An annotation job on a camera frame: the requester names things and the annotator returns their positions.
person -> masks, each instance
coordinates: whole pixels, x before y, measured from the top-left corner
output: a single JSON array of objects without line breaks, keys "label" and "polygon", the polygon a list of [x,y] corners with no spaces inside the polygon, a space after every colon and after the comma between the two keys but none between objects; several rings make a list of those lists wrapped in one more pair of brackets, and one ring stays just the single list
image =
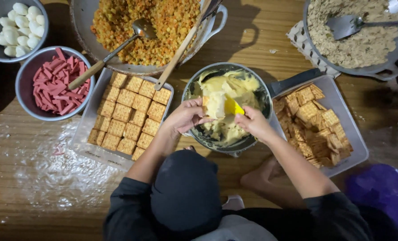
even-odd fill
[{"label": "person", "polygon": [[[245,115],[238,114],[235,122],[266,144],[275,158],[243,176],[241,185],[282,209],[223,209],[217,165],[191,147],[173,152],[181,133],[212,121],[202,118],[198,98],[182,102],[170,114],[111,195],[105,240],[398,240],[387,216],[368,209],[363,213],[282,139],[259,110],[243,108]],[[271,182],[280,167],[297,192]]]}]

metal ladle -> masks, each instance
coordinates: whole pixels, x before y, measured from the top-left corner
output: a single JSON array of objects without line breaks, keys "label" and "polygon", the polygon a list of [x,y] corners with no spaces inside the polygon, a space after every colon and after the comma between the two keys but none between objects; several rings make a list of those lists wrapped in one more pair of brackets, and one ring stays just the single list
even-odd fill
[{"label": "metal ladle", "polygon": [[391,27],[398,26],[398,21],[365,23],[357,15],[346,15],[342,17],[329,18],[327,26],[333,33],[335,40],[343,39],[359,32],[364,27]]},{"label": "metal ladle", "polygon": [[103,60],[95,63],[90,69],[84,72],[81,76],[76,78],[73,82],[68,85],[70,90],[74,90],[80,85],[84,84],[86,80],[96,74],[100,69],[104,68],[105,64],[108,63],[114,56],[118,54],[122,49],[124,49],[128,44],[137,39],[138,37],[146,37],[146,38],[157,38],[155,29],[146,19],[137,19],[133,22],[132,28],[134,30],[134,35],[128,39],[126,42],[121,44],[118,48],[116,48],[113,52],[111,52],[107,57]]}]

white plastic container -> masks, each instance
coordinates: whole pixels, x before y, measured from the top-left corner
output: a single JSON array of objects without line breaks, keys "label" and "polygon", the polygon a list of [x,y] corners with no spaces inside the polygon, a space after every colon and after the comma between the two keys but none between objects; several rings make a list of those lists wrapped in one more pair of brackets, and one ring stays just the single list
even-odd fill
[{"label": "white plastic container", "polygon": [[369,150],[367,149],[363,137],[361,136],[360,131],[358,130],[357,125],[348,107],[346,106],[344,99],[342,98],[341,92],[339,92],[339,89],[337,88],[334,79],[329,75],[320,76],[318,78],[297,85],[287,91],[282,92],[275,98],[285,96],[293,92],[294,90],[297,90],[298,88],[304,85],[308,85],[310,83],[314,83],[323,91],[325,98],[318,100],[318,102],[327,109],[332,109],[335,112],[335,114],[341,121],[341,125],[345,131],[346,137],[351,142],[352,148],[354,149],[354,151],[351,152],[350,157],[342,159],[335,167],[321,168],[321,171],[326,176],[332,177],[345,170],[350,169],[357,164],[362,163],[363,161],[366,161],[369,158]]},{"label": "white plastic container", "polygon": [[[73,147],[73,150],[81,156],[88,157],[92,160],[102,162],[104,164],[127,172],[133,164],[132,155],[127,155],[119,151],[111,151],[100,146],[88,143],[90,130],[95,125],[95,120],[97,116],[96,112],[101,102],[102,95],[104,94],[104,91],[108,86],[108,83],[110,82],[112,74],[113,72],[107,68],[104,68],[104,70],[102,71],[102,74],[99,77],[95,89],[92,93],[92,96],[90,97],[89,103],[83,113],[77,131],[74,134],[71,145]],[[157,79],[153,77],[145,76],[141,78],[153,83],[157,82]],[[163,115],[164,120],[166,118],[166,115],[168,114],[168,110],[174,96],[174,88],[168,83],[165,83],[163,85],[163,88],[171,91],[171,97]]]}]

spoon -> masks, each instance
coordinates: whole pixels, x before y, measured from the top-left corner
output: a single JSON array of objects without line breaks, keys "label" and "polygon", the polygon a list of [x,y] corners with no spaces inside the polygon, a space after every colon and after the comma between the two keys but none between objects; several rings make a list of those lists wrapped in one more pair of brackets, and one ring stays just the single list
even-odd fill
[{"label": "spoon", "polygon": [[199,17],[197,18],[198,20],[196,21],[195,25],[192,27],[190,30],[189,34],[186,36],[184,41],[181,43],[180,47],[178,50],[175,52],[174,57],[172,57],[171,62],[168,64],[164,72],[161,74],[159,81],[154,85],[154,89],[159,91],[172,71],[175,69],[177,63],[180,61],[181,56],[183,56],[184,52],[187,49],[187,46],[190,44],[192,41],[193,37],[195,36],[196,32],[198,31],[198,28],[200,24],[214,11],[218,8],[220,3],[223,0],[205,0],[203,3],[202,11]]},{"label": "spoon", "polygon": [[114,56],[118,54],[124,47],[126,47],[128,44],[130,44],[132,41],[137,39],[138,37],[146,37],[146,38],[156,38],[156,33],[155,29],[153,26],[147,22],[145,19],[137,19],[133,22],[132,24],[134,35],[128,39],[126,42],[121,44],[118,48],[116,48],[113,52],[111,52],[107,57],[105,57],[103,60],[99,61],[98,63],[95,63],[90,69],[88,69],[86,72],[84,72],[81,76],[76,78],[73,82],[71,82],[68,85],[68,88],[70,90],[74,90],[80,85],[82,85],[86,80],[88,80],[90,77],[92,77],[94,74],[96,74],[100,69],[104,68],[105,64],[108,63]]},{"label": "spoon", "polygon": [[365,23],[362,18],[357,15],[346,15],[337,18],[329,18],[327,26],[333,32],[335,40],[343,39],[358,33],[364,27],[391,27],[398,26],[398,21],[393,22],[377,22]]}]

purple cloth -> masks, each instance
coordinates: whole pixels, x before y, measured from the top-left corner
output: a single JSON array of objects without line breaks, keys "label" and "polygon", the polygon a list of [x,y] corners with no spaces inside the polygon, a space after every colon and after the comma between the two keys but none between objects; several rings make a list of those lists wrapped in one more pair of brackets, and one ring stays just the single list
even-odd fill
[{"label": "purple cloth", "polygon": [[376,164],[346,179],[346,195],[357,205],[367,205],[385,212],[398,226],[398,170]]}]

